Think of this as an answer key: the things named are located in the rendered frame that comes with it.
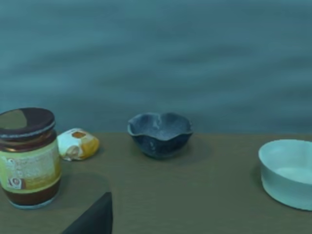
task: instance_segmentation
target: glass jar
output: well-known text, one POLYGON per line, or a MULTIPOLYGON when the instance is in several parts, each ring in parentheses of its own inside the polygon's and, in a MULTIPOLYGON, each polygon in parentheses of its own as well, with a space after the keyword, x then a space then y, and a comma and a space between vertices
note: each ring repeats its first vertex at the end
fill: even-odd
POLYGON ((0 114, 0 182, 10 203, 36 209, 57 195, 61 167, 55 117, 42 108, 0 114))

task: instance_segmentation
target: ceramic bowl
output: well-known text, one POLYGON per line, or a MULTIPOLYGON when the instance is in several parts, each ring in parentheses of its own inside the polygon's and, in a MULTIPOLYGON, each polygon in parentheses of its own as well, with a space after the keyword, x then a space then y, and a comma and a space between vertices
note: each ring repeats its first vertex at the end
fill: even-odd
POLYGON ((285 205, 312 211, 312 142, 271 141, 259 158, 264 190, 285 205))
POLYGON ((175 113, 145 113, 129 120, 128 133, 149 157, 173 157, 193 134, 192 123, 175 113))

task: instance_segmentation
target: jar label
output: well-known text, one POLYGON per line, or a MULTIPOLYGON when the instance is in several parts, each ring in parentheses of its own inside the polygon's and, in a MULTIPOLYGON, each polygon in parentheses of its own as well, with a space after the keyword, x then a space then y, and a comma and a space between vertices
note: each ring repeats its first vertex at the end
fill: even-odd
POLYGON ((58 143, 25 153, 0 152, 0 181, 12 193, 34 193, 51 187, 61 175, 58 143))

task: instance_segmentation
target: dark brown lid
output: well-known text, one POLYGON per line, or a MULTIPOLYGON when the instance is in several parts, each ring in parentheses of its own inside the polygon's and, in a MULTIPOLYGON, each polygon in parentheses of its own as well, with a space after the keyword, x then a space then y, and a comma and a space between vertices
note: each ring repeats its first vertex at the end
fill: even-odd
POLYGON ((36 137, 55 126, 54 114, 42 108, 21 108, 0 114, 0 139, 36 137))

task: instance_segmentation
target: white bowl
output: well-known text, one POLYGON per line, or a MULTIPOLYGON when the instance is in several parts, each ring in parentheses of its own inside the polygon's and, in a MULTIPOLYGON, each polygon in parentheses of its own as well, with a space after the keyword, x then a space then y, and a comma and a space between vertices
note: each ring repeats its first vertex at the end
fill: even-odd
POLYGON ((271 141, 259 158, 264 190, 285 205, 312 211, 312 142, 271 141))

